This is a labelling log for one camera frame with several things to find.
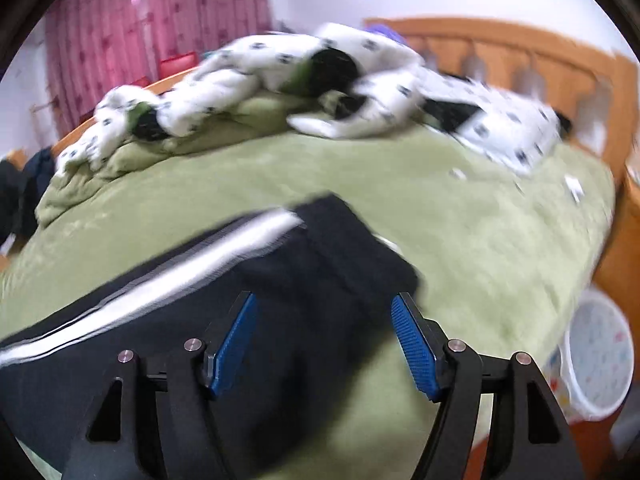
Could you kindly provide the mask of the black jacket on footboard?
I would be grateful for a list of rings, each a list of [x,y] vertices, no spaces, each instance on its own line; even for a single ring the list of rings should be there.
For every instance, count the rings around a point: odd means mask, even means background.
[[[12,162],[1,161],[0,170],[0,244],[11,235],[19,236],[28,226],[24,174]]]

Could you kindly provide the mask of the floral pillow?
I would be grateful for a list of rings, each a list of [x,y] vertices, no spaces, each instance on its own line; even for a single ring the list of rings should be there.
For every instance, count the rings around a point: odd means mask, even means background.
[[[546,103],[472,79],[436,76],[420,92],[433,128],[518,174],[541,162],[570,125]]]

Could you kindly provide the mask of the pink patterned curtain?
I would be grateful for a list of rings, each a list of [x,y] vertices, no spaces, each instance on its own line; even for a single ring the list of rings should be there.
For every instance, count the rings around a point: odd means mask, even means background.
[[[270,29],[269,0],[56,0],[44,16],[59,134],[120,84],[160,79],[160,64]]]

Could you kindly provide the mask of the black pants with white stripe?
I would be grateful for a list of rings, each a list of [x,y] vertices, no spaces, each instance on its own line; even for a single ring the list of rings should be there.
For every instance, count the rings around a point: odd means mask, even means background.
[[[416,270],[339,197],[237,218],[1,344],[1,418],[67,479],[247,479],[343,413]],[[207,326],[241,292],[257,325],[230,390]]]

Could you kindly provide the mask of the wooden bed frame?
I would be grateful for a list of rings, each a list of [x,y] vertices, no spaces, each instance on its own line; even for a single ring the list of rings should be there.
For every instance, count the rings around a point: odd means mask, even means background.
[[[563,140],[518,176],[420,122],[353,141],[304,136],[286,118],[309,102],[262,90],[193,136],[128,141],[99,171],[52,180],[36,217],[60,251],[55,300],[68,304],[240,214],[332,192],[397,245],[420,274],[422,302],[452,330],[492,324],[529,344],[562,330],[613,221],[638,122],[636,63],[528,26],[414,18],[400,27],[450,70],[478,55],[497,89],[536,70],[570,119],[605,91],[599,147]]]

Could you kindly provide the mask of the navy garment on footboard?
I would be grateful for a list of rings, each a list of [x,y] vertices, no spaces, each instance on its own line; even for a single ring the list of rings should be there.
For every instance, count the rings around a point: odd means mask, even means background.
[[[36,207],[55,173],[55,158],[52,148],[43,148],[26,162],[23,170],[20,209],[18,210],[17,234],[29,238],[36,232],[38,221]]]

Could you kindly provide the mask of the green plush bed blanket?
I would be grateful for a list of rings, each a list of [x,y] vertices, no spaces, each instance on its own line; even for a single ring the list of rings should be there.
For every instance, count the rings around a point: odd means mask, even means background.
[[[257,326],[212,405],[239,479],[405,479],[436,410],[390,325],[410,292],[445,333],[548,359],[608,237],[614,183],[561,143],[530,173],[410,124],[335,141],[286,101],[194,138],[131,142],[55,179],[1,275],[1,411],[62,469],[119,352],[179,350],[254,292]]]

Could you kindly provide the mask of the white floral quilt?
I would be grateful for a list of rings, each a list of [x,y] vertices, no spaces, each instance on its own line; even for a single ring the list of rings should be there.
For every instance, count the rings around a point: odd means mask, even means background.
[[[296,131],[326,139],[374,136],[402,124],[420,106],[445,111],[457,128],[490,102],[487,87],[429,70],[403,42],[379,32],[326,23],[312,34],[263,34],[234,40],[209,55],[161,94],[115,87],[94,123],[58,154],[59,177],[86,164],[99,171],[127,140],[184,139],[206,118],[221,115],[260,90],[320,104],[323,115],[295,115]]]

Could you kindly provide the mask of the white patterned laundry basket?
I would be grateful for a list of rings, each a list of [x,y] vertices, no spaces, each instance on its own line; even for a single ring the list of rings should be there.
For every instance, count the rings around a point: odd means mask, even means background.
[[[544,377],[569,424],[598,422],[623,404],[634,377],[634,341],[626,316],[604,292],[582,292]]]

